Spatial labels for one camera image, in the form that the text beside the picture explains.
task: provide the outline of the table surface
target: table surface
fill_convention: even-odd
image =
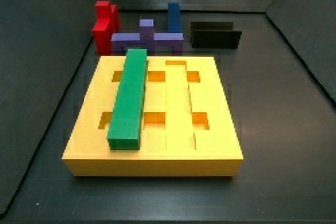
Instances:
[[[121,12],[122,32],[136,32],[138,17],[166,27],[165,12]],[[97,65],[92,44],[2,221],[336,221],[334,104],[310,72],[265,15],[184,12],[181,19],[185,55],[216,58],[244,154],[236,176],[70,175],[60,158]],[[190,21],[233,21],[237,49],[192,49]]]

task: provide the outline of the green bar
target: green bar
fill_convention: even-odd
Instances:
[[[145,78],[146,50],[129,49],[108,131],[110,150],[140,149]]]

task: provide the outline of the puzzle board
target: puzzle board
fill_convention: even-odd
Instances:
[[[125,56],[100,58],[61,157],[70,173],[234,175],[242,154],[212,57],[148,57],[140,150],[110,150],[124,61]]]

